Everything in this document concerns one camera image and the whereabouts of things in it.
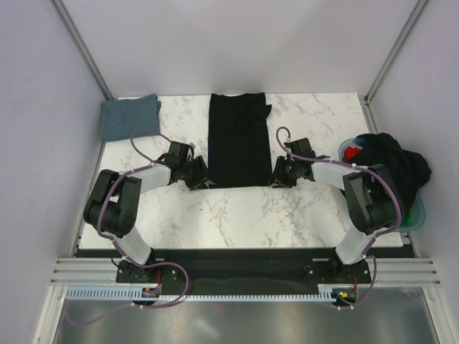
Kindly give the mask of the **black t shirt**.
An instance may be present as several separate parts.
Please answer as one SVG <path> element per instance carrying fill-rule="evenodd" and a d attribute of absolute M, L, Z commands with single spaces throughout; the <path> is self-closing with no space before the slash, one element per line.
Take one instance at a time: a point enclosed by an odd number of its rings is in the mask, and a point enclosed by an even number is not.
<path fill-rule="evenodd" d="M 214 188 L 267 186 L 272 174 L 265 93 L 209 101 L 208 169 Z"/>

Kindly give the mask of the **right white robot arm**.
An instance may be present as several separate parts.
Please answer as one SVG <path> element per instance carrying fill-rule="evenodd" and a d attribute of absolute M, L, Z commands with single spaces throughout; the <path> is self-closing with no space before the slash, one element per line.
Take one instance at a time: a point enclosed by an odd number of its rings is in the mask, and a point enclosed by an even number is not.
<path fill-rule="evenodd" d="M 297 180 L 326 183 L 343 191 L 351 227 L 336 246 L 336 258 L 328 264 L 330 277 L 345 282 L 354 264 L 365 258 L 377 238 L 394 231 L 404 216 L 404 204 L 389 171 L 382 164 L 358 166 L 316 156 L 307 138 L 281 143 L 270 179 L 277 188 L 292 188 Z"/>

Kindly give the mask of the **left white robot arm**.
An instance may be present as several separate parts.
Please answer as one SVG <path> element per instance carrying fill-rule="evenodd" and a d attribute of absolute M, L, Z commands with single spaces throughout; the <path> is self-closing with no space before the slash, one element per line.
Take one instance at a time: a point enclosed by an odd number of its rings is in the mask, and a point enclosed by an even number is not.
<path fill-rule="evenodd" d="M 136 228 L 140 197 L 157 188 L 183 181 L 190 191 L 212 185 L 202 156 L 194 148 L 172 141 L 169 150 L 149 164 L 123 173 L 99 172 L 83 212 L 86 224 L 112 242 L 122 258 L 133 264 L 132 272 L 142 282 L 157 274 L 153 249 Z"/>

